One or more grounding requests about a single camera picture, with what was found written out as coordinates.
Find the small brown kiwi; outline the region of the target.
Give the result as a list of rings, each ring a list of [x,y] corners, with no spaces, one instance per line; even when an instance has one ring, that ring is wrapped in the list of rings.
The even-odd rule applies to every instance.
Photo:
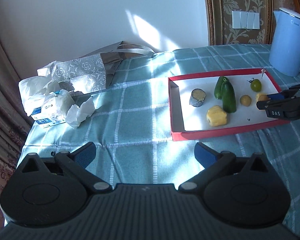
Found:
[[[252,103],[252,99],[250,96],[248,95],[243,95],[241,98],[240,98],[240,104],[245,106],[245,107],[249,107]]]

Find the green tomato with stem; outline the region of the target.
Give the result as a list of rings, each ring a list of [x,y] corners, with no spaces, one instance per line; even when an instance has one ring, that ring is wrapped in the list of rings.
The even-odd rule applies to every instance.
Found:
[[[252,91],[258,93],[262,90],[262,83],[259,79],[252,78],[248,82],[250,83],[250,88]]]

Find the green cucumber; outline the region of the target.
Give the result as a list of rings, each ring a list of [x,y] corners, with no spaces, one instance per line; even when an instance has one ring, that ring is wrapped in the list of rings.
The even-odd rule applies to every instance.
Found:
[[[218,100],[222,99],[222,95],[223,95],[222,85],[225,82],[229,82],[229,79],[227,77],[225,77],[225,76],[220,76],[218,78],[218,81],[217,81],[216,85],[215,85],[214,96]]]
[[[223,83],[222,92],[223,110],[226,111],[226,113],[235,113],[237,110],[236,97],[234,88],[230,81]]]

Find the yellow ridged fruit piece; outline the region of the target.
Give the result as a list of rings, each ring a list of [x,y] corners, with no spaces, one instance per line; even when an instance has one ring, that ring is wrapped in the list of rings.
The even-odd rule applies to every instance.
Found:
[[[227,113],[220,106],[211,107],[207,111],[206,119],[211,127],[223,126],[228,123]]]

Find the light blue electric kettle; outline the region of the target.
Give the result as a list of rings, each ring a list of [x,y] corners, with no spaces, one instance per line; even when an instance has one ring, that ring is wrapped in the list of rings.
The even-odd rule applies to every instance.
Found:
[[[276,21],[269,62],[282,74],[300,72],[300,13],[280,7],[273,11]]]

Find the red shallow cardboard tray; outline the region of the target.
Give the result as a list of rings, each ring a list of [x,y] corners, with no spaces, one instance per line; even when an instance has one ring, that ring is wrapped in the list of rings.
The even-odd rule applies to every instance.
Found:
[[[262,68],[231,69],[168,78],[171,136],[196,140],[286,124],[257,102],[281,91]]]

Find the teal checked tablecloth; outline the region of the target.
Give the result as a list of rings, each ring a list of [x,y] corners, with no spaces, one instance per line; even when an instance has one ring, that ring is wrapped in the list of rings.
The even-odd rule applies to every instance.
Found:
[[[94,95],[96,111],[76,129],[60,124],[48,129],[33,125],[21,156],[73,151],[92,141],[97,148],[89,172],[112,185],[181,184],[201,166],[194,141],[173,141],[168,106],[168,78],[239,68],[266,68],[280,88],[300,84],[300,74],[288,77],[268,61],[265,44],[233,44],[180,49],[123,61],[108,90]],[[258,131],[204,139],[217,151],[248,157],[267,155],[290,192],[292,201],[284,225],[300,235],[300,119]]]

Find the crumpled white tissue pack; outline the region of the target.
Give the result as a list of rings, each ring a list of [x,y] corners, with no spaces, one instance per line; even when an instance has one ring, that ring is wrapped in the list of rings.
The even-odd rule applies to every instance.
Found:
[[[63,123],[77,128],[95,111],[92,97],[79,106],[69,91],[61,89],[59,83],[48,76],[29,77],[18,86],[25,113],[41,128]]]

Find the patterned curtain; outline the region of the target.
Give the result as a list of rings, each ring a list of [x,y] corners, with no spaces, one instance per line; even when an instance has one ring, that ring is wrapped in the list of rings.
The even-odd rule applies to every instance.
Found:
[[[22,107],[20,77],[0,44],[0,194],[16,169],[33,121]],[[0,209],[0,229],[4,217]]]

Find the silver patterned gift bag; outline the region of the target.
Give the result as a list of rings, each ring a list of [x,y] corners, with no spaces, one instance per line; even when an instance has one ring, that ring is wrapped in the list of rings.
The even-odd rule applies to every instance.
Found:
[[[137,56],[153,57],[155,52],[140,44],[117,42],[69,61],[53,61],[37,70],[49,76],[61,89],[89,94],[109,87],[123,60]]]

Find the white wall switch panel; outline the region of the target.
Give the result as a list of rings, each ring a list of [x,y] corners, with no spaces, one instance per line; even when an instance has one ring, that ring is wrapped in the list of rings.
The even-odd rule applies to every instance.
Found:
[[[232,11],[233,29],[260,29],[260,14],[257,12]]]

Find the ornate wooden wall frame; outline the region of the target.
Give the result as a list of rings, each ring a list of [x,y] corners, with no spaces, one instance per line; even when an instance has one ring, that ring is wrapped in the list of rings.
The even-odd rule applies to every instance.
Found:
[[[205,0],[209,45],[270,44],[273,0]]]

